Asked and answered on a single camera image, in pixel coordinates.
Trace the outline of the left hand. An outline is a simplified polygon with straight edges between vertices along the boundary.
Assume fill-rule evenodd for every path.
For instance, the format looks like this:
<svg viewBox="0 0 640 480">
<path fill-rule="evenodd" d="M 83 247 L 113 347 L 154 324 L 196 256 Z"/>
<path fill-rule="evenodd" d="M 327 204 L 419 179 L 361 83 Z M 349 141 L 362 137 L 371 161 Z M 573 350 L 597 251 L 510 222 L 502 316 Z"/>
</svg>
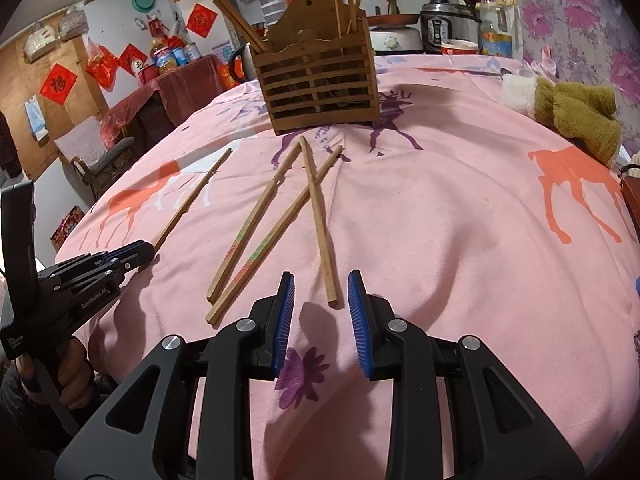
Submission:
<svg viewBox="0 0 640 480">
<path fill-rule="evenodd" d="M 63 386 L 60 402 L 70 410 L 84 408 L 92 397 L 94 377 L 93 368 L 87 361 L 86 348 L 77 338 L 72 338 L 58 348 L 58 356 L 58 382 Z M 23 354 L 14 364 L 21 376 L 26 394 L 36 403 L 46 404 L 47 401 L 41 392 L 28 388 L 35 378 L 35 367 L 30 356 Z"/>
</svg>

